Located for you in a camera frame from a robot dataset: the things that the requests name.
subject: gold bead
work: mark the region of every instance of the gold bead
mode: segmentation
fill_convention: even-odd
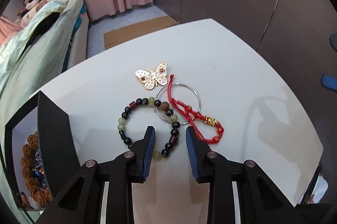
[[[215,127],[218,124],[218,121],[210,116],[205,116],[205,123]]]

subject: blue object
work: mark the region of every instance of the blue object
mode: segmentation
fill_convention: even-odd
[[[325,88],[337,92],[337,78],[331,76],[322,76],[321,83]]]
[[[33,177],[40,177],[38,170],[33,170],[32,175]]]
[[[155,142],[156,142],[156,131],[153,128],[149,142],[148,142],[148,146],[146,148],[146,152],[144,155],[144,160],[143,160],[143,175],[142,176],[143,176],[144,181],[146,181],[146,178],[149,176]]]
[[[193,145],[192,137],[191,137],[191,132],[189,127],[186,129],[186,145],[187,145],[187,151],[188,151],[188,156],[190,159],[190,164],[191,164],[191,169],[192,169],[192,174],[195,180],[198,182],[199,181],[199,171],[198,171],[198,158],[197,154],[195,152],[195,148]]]

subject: red bead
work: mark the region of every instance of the red bead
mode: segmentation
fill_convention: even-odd
[[[169,141],[168,141],[168,143],[174,145],[174,144],[177,143],[178,139],[179,139],[179,138],[176,137],[176,136],[171,136],[170,139],[169,139]]]
[[[129,104],[129,106],[130,106],[130,108],[131,108],[131,110],[135,110],[135,109],[137,109],[138,108],[138,105],[136,104],[136,102],[134,102],[134,101],[132,101],[130,104]]]

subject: brown bead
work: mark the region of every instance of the brown bead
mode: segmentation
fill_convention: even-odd
[[[161,105],[160,105],[160,109],[164,112],[167,111],[169,108],[170,108],[170,105],[166,101],[162,102]]]
[[[137,109],[138,108],[138,105],[136,104],[136,102],[134,102],[134,101],[132,101],[130,104],[129,104],[129,106],[130,106],[130,108],[131,108],[131,110],[135,110],[135,109]]]
[[[170,139],[169,139],[169,141],[168,141],[168,143],[174,145],[174,144],[177,143],[178,139],[179,139],[179,138],[176,137],[176,136],[171,136]]]

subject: silver ring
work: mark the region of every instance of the silver ring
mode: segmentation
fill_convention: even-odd
[[[201,101],[200,101],[200,98],[199,98],[197,92],[196,92],[193,88],[191,88],[190,86],[188,86],[188,85],[186,85],[186,84],[182,84],[182,83],[176,82],[176,83],[172,83],[172,85],[180,85],[180,86],[183,86],[183,87],[185,87],[185,88],[191,90],[191,91],[195,94],[195,96],[197,97],[197,99],[198,99],[198,102],[199,102],[198,113],[200,113]],[[157,93],[157,95],[156,95],[156,100],[157,100],[157,98],[158,98],[160,92],[161,92],[162,90],[166,89],[167,87],[168,87],[168,85],[162,87],[162,88],[158,91],[158,93]],[[157,107],[155,108],[155,110],[157,111],[159,117],[160,117],[162,120],[166,121],[167,123],[172,123],[171,120],[166,119],[166,118],[160,113],[160,111],[157,109]],[[188,124],[188,123],[189,123],[188,121],[180,122],[180,125],[186,125],[186,124]]]

